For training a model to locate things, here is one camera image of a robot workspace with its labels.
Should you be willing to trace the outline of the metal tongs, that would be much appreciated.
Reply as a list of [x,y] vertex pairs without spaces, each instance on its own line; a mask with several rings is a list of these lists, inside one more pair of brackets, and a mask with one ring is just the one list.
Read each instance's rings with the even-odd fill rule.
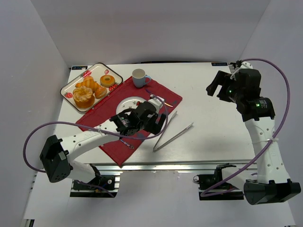
[[152,151],[160,151],[162,148],[178,139],[181,135],[188,132],[193,126],[193,122],[182,123],[180,117],[178,117],[178,112],[175,111],[169,118],[166,130],[159,136]]

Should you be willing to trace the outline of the sesame bun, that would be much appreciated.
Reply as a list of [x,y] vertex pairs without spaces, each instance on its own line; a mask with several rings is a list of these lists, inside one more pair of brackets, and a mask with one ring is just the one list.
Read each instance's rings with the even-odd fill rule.
[[95,98],[101,99],[107,94],[107,88],[103,86],[99,86],[95,91]]

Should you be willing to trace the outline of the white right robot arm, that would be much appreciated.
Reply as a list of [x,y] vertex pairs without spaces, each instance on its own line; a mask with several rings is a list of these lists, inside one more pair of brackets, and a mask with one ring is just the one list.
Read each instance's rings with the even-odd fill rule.
[[239,189],[251,205],[280,203],[301,192],[301,186],[293,182],[282,161],[277,135],[281,126],[275,128],[275,111],[269,98],[261,97],[261,74],[253,69],[247,60],[237,62],[233,73],[218,71],[212,83],[206,88],[213,96],[236,104],[237,111],[249,132],[255,157],[243,168],[233,164],[219,165],[214,171],[212,185],[203,190],[202,197],[216,195],[210,191],[229,183]]

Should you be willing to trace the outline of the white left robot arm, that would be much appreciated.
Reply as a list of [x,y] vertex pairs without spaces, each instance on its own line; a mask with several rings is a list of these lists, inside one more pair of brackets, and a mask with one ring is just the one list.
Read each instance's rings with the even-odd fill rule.
[[144,130],[153,135],[160,133],[168,112],[159,113],[164,100],[151,95],[148,101],[135,109],[128,108],[112,116],[99,126],[69,137],[49,137],[40,154],[40,160],[51,183],[69,178],[83,183],[100,180],[97,168],[92,164],[76,161],[80,155],[107,143],[120,139],[140,140],[136,134]]

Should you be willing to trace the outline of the round sugared cake bread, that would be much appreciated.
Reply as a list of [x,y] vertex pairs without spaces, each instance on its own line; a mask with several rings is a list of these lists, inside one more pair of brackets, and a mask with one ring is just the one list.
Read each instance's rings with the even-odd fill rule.
[[95,102],[95,97],[91,88],[80,86],[73,90],[73,100],[79,108],[89,108]]

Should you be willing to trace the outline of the croissant bread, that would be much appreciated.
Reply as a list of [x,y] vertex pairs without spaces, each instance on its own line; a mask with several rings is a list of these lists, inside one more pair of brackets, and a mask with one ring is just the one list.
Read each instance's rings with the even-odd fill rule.
[[96,92],[96,90],[100,87],[100,85],[94,81],[94,78],[91,76],[85,77],[82,82],[75,85],[76,88],[79,88],[81,86],[91,88],[93,92]]

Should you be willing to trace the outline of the white strawberry plate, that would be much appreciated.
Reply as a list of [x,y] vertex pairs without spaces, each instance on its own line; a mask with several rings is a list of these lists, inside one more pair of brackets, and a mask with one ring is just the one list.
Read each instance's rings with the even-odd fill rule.
[[123,99],[117,105],[116,115],[125,111],[126,109],[131,109],[128,113],[135,113],[139,118],[142,118],[146,111],[153,111],[154,107],[142,97],[131,96]]

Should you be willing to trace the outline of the iridescent fork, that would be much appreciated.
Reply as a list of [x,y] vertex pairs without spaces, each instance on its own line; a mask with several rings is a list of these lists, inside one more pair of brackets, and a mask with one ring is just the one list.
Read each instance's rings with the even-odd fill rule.
[[120,140],[124,145],[126,145],[129,149],[134,149],[134,146],[125,142],[124,140]]

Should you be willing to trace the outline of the blue white mug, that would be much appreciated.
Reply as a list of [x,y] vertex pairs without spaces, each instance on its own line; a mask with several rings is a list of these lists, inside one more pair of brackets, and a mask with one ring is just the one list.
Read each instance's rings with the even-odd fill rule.
[[135,69],[132,72],[132,80],[136,88],[142,88],[151,82],[151,77],[143,69]]

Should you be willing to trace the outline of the strawberry pattern tray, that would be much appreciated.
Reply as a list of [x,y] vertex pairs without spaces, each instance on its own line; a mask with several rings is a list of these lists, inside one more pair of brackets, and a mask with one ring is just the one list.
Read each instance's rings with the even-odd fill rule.
[[[106,96],[108,96],[121,83],[123,83],[123,78],[103,63],[96,63],[91,67],[73,66],[72,70],[83,70],[83,72],[81,74],[79,74],[79,76],[77,76],[75,79],[71,80],[68,84],[63,86],[60,93],[77,111],[79,111],[81,113],[87,112],[89,109],[91,109],[93,106],[95,106],[98,102],[100,102],[102,99],[104,99]],[[107,94],[104,97],[102,97],[101,99],[95,98],[94,104],[89,108],[77,107],[73,100],[73,90],[76,88],[75,85],[77,83],[82,82],[85,77],[91,76],[94,78],[94,81],[96,81],[100,86],[102,86],[100,84],[100,78],[107,74],[113,76],[116,80],[116,82],[113,86],[107,87]]]

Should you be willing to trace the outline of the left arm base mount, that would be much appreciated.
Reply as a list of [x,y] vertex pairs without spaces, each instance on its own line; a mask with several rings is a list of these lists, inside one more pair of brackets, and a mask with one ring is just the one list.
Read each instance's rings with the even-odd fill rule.
[[95,183],[89,183],[103,187],[103,189],[93,186],[87,186],[79,182],[72,182],[70,197],[75,198],[114,198],[118,192],[121,172],[102,172],[101,180]]

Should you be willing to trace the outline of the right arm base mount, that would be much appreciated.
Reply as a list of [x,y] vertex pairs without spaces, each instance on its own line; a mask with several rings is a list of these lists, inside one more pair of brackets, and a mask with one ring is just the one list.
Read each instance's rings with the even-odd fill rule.
[[199,193],[199,200],[200,201],[236,201],[236,200],[244,200],[244,194],[242,191],[234,190],[232,192],[224,193],[224,194],[218,194],[215,196],[209,196],[209,197],[202,197],[201,193],[206,190],[207,188],[215,185],[216,183],[220,182],[222,177],[222,169],[227,167],[236,167],[234,164],[221,164],[216,167],[213,174],[200,174],[195,175],[193,177],[193,182],[199,185],[199,190],[201,191]]

